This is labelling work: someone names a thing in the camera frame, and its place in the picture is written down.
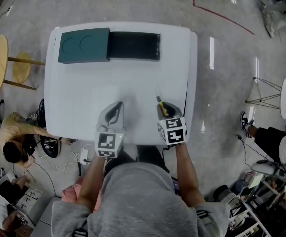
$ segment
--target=power strip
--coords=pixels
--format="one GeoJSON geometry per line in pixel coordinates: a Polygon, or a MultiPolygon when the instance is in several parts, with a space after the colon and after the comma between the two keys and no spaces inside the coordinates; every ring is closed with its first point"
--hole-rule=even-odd
{"type": "Polygon", "coordinates": [[[80,159],[79,162],[82,165],[87,165],[88,164],[88,149],[82,148],[81,152],[80,152],[80,159]]]}

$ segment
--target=seated person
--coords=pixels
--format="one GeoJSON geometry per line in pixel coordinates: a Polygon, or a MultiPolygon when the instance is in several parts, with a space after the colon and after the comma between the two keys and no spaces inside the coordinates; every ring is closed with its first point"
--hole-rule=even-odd
{"type": "MultiPolygon", "coordinates": [[[[32,140],[32,137],[26,136],[29,134],[59,139],[59,137],[50,135],[46,129],[27,124],[20,114],[12,112],[3,120],[0,132],[0,146],[8,162],[17,163],[24,168],[28,168],[35,161],[34,156],[28,156],[24,150],[25,140],[32,140]]],[[[62,139],[61,141],[63,143],[70,142],[69,139],[62,139]]]]}
{"type": "Polygon", "coordinates": [[[274,32],[279,30],[281,27],[286,26],[286,0],[279,1],[275,4],[266,6],[262,11],[264,17],[265,27],[270,37],[274,37],[274,32]],[[280,12],[274,17],[273,12],[280,12]]]}
{"type": "Polygon", "coordinates": [[[96,154],[76,203],[53,204],[52,236],[225,236],[229,206],[205,201],[187,146],[175,147],[181,198],[155,146],[138,146],[136,161],[121,149],[105,172],[105,157],[96,154]]]}
{"type": "Polygon", "coordinates": [[[241,114],[241,130],[247,131],[248,138],[255,138],[255,143],[275,162],[286,164],[286,132],[269,127],[256,128],[255,121],[248,122],[245,112],[241,114]]]}
{"type": "Polygon", "coordinates": [[[24,195],[28,189],[25,184],[31,184],[35,180],[31,174],[26,170],[22,177],[14,180],[5,181],[0,185],[0,228],[6,232],[21,226],[21,214],[13,208],[18,200],[24,195]]]}

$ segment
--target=black pants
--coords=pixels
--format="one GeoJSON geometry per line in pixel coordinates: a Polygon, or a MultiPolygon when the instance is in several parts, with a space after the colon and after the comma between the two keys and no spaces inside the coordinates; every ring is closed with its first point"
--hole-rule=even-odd
{"type": "Polygon", "coordinates": [[[167,169],[161,154],[159,153],[158,149],[155,146],[138,145],[137,150],[138,150],[138,155],[136,157],[136,160],[133,160],[132,157],[129,156],[127,152],[123,150],[123,148],[119,152],[118,157],[108,158],[104,176],[106,176],[113,168],[117,166],[133,162],[150,163],[162,168],[164,171],[169,173],[169,170],[167,169]]]}
{"type": "Polygon", "coordinates": [[[275,162],[280,163],[279,145],[286,133],[275,128],[259,128],[256,133],[255,143],[275,162]]]}

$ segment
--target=hair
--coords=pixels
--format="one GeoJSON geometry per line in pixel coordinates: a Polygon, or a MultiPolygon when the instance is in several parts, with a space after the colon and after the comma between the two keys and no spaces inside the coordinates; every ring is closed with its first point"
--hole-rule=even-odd
{"type": "Polygon", "coordinates": [[[5,159],[10,163],[18,163],[22,158],[22,152],[13,142],[7,142],[3,147],[5,159]]]}

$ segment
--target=green box lid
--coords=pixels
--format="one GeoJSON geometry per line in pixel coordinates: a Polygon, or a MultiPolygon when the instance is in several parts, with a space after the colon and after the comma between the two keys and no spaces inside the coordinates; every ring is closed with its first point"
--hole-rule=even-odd
{"type": "Polygon", "coordinates": [[[109,28],[94,28],[62,33],[58,62],[104,62],[109,61],[109,28]]]}

